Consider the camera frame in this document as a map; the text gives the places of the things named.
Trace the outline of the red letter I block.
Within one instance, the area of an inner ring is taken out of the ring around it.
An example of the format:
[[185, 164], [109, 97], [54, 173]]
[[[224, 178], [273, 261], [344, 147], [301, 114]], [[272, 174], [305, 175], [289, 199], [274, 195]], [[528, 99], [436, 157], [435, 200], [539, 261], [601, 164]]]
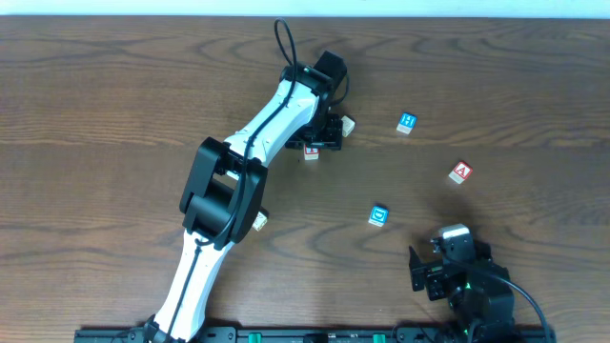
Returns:
[[304, 159], [305, 160], [317, 160], [319, 158], [320, 151], [318, 148], [304, 147]]

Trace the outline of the red letter A block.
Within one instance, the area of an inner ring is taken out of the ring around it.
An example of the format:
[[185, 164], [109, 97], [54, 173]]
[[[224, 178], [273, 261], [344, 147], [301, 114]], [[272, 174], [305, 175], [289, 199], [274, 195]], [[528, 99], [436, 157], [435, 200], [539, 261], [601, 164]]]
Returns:
[[457, 184], [462, 184], [472, 174], [472, 167], [463, 161], [459, 161], [449, 173], [449, 178]]

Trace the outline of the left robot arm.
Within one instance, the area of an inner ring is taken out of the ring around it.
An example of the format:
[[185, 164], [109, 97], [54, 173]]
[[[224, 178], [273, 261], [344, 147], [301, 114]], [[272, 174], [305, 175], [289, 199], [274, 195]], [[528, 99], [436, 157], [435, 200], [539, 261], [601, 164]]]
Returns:
[[146, 341], [189, 342], [199, 332], [220, 267], [254, 225], [268, 167], [281, 149], [340, 149], [342, 122], [330, 109], [347, 78], [345, 66], [288, 66], [244, 128], [201, 143], [179, 202], [180, 261], [164, 304], [144, 326]]

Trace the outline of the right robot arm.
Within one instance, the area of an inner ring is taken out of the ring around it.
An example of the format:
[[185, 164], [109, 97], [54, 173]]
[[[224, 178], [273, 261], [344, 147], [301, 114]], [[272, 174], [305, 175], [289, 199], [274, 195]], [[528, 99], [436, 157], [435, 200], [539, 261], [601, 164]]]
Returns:
[[495, 264], [491, 248], [466, 235], [434, 238], [439, 260], [423, 262], [409, 249], [409, 269], [415, 292], [426, 291], [431, 301], [445, 299], [456, 320], [435, 334], [436, 342], [510, 342], [515, 337], [515, 297], [498, 281], [508, 271]]

